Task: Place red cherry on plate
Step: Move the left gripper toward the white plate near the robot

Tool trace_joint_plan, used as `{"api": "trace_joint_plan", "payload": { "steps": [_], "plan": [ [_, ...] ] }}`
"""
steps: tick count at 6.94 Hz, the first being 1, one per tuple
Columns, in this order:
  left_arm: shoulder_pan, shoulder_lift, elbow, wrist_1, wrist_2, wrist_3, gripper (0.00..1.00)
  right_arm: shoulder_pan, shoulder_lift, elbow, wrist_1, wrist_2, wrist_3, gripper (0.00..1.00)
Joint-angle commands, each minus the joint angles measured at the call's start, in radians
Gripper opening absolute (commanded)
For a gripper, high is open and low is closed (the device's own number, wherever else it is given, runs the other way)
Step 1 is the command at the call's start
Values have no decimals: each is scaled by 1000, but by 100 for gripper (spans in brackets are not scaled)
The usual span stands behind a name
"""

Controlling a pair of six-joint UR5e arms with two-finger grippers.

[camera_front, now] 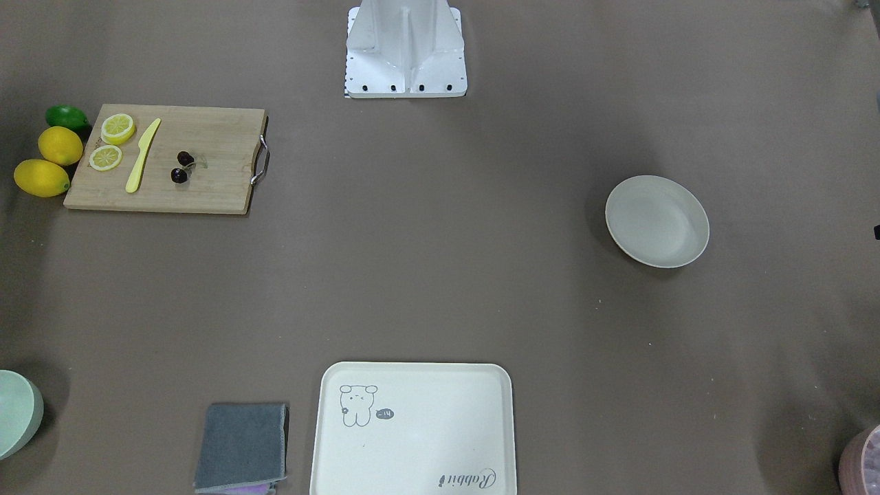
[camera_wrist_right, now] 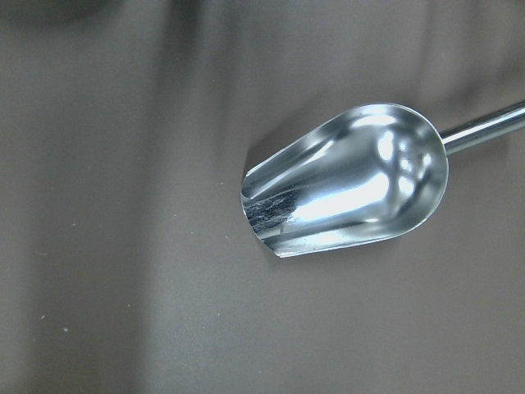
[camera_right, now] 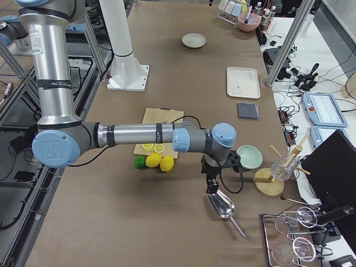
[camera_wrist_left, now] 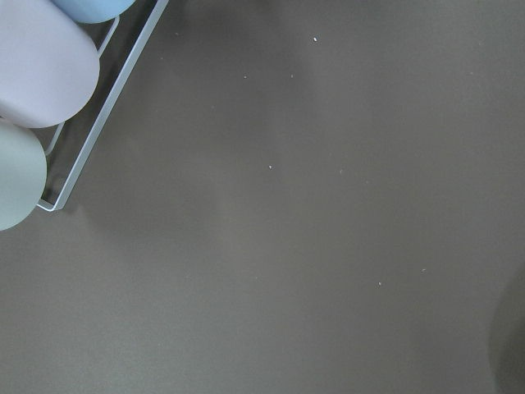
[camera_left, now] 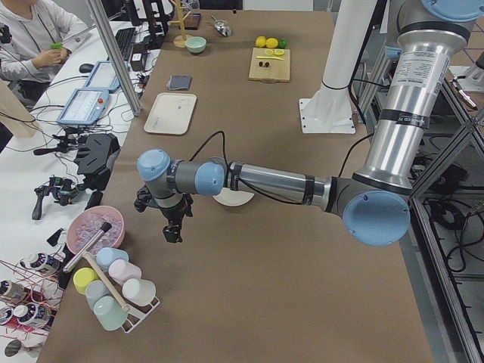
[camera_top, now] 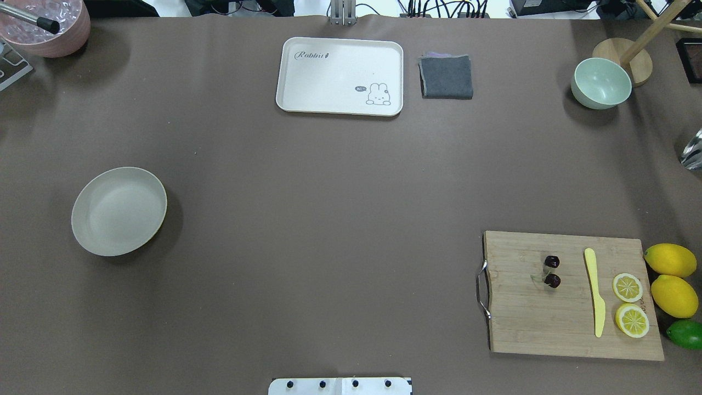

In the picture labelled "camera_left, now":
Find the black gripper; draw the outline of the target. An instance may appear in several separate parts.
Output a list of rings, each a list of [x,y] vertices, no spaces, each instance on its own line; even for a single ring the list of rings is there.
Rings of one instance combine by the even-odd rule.
[[[181,243],[182,221],[185,216],[192,217],[191,206],[193,199],[190,194],[171,194],[167,198],[155,198],[148,190],[147,185],[137,191],[134,202],[135,209],[142,213],[147,207],[159,209],[168,221],[168,225],[163,228],[163,236],[169,243]]]

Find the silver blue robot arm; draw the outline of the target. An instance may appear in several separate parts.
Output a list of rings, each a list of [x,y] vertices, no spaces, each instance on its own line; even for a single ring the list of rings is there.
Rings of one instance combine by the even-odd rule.
[[[167,241],[181,240],[183,218],[195,194],[223,188],[248,190],[295,205],[314,205],[339,216],[358,241],[386,246],[408,230],[408,174],[442,86],[451,57],[463,50],[481,1],[395,1],[388,37],[401,55],[380,112],[365,164],[350,178],[316,178],[214,158],[205,163],[172,160],[160,149],[144,152],[137,168],[144,182],[135,208],[156,208],[167,218]]]

